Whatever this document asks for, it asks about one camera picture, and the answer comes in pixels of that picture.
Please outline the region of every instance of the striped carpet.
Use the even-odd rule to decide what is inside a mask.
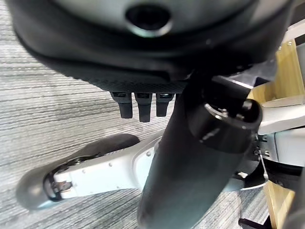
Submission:
[[[122,120],[108,92],[36,62],[16,41],[0,0],[0,228],[137,228],[137,190],[76,198],[39,212],[23,209],[14,192],[28,170],[96,139],[115,133],[144,139],[164,128],[169,117],[154,117],[155,112],[153,105],[152,121],[139,123],[134,103],[134,118]],[[238,229],[240,217],[262,223],[267,214],[261,190],[223,193],[194,228]]]

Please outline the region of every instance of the metal bolt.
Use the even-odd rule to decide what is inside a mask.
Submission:
[[[260,151],[260,150],[255,150],[255,151],[254,151],[254,155],[259,155],[259,154],[261,154],[261,151]]]
[[[74,162],[75,165],[79,165],[80,163],[81,163],[80,159],[75,159],[75,162]]]
[[[252,102],[249,100],[244,101],[243,109],[249,111],[252,107]]]
[[[227,117],[228,114],[229,114],[228,111],[227,111],[227,109],[218,109],[218,110],[219,110],[221,113],[223,113],[223,115],[226,116],[226,117]]]
[[[265,150],[264,154],[265,156],[270,156],[269,150]]]

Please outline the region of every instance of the screw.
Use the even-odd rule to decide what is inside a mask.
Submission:
[[[79,158],[75,159],[75,162],[74,162],[75,165],[79,165],[80,163],[81,163],[81,160]]]
[[[252,102],[249,100],[244,101],[243,109],[249,111],[252,107]]]
[[[265,150],[264,154],[265,156],[270,156],[269,150]]]

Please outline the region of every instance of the wooden board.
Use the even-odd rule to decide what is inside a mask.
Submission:
[[[249,98],[264,103],[270,100],[305,94],[295,41],[282,44],[276,54],[278,72],[275,81],[254,88]],[[272,228],[281,229],[294,192],[268,181],[264,187]]]

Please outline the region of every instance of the black rubber cover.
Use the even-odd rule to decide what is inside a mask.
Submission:
[[[16,33],[40,62],[107,91],[139,93],[181,93],[194,69],[235,73],[266,61],[293,2],[253,0],[213,25],[145,39],[83,21],[51,0],[6,1]]]
[[[251,129],[248,128],[250,123],[245,124],[244,135],[239,135],[235,146],[229,144],[231,151],[227,152],[222,148],[225,142],[230,142],[236,131],[243,130],[243,125],[235,125],[232,121],[232,128],[225,130],[226,135],[215,133],[210,137],[209,142],[221,142],[219,149],[215,150],[201,143],[190,132],[184,94],[180,96],[156,150],[142,193],[138,209],[140,228],[193,227],[214,203],[244,155],[252,150],[252,134],[257,131],[261,120],[259,110]]]
[[[40,210],[49,208],[56,204],[51,200],[54,193],[52,193],[51,185],[48,180],[45,180],[46,175],[60,166],[61,164],[80,156],[93,156],[96,154],[107,154],[116,150],[131,147],[140,140],[130,134],[113,135],[101,140],[88,144],[81,150],[68,157],[62,158],[51,164],[35,168],[27,172],[20,180],[17,190],[16,198],[18,202],[26,209]]]

